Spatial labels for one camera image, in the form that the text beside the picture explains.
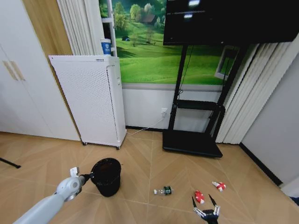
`plastic bottle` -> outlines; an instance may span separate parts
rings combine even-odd
[[[173,193],[173,189],[170,186],[163,187],[161,189],[154,189],[155,195],[171,195]]]

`landscape painting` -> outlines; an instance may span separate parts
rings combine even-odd
[[[103,2],[100,10],[105,17]],[[182,47],[163,45],[166,0],[113,0],[112,4],[122,82],[174,84]],[[215,72],[222,51],[223,46],[194,46],[184,84],[221,85],[223,80]]]

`white curtain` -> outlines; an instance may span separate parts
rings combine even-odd
[[[57,0],[73,55],[103,55],[98,0]]]
[[[242,141],[298,52],[298,36],[293,42],[258,46],[226,101],[226,114],[216,142]]]

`herringbone floor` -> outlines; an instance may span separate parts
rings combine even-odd
[[[206,197],[200,209],[210,209],[208,194],[221,206],[220,224],[297,223],[299,208],[238,147],[219,145],[224,156],[209,159],[164,152],[161,133],[127,135],[121,149],[10,133],[0,133],[0,157],[22,165],[15,169],[0,162],[1,223],[12,223],[36,202],[51,195],[80,167],[89,173],[102,158],[121,163],[121,188],[110,198],[101,196],[89,181],[83,191],[64,204],[51,223],[203,224],[192,211],[191,196]],[[212,181],[224,182],[219,192]],[[170,185],[170,196],[153,189]]]

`black trash can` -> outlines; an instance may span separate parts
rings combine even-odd
[[[105,197],[118,191],[121,184],[121,164],[114,158],[98,161],[92,168],[90,179]]]

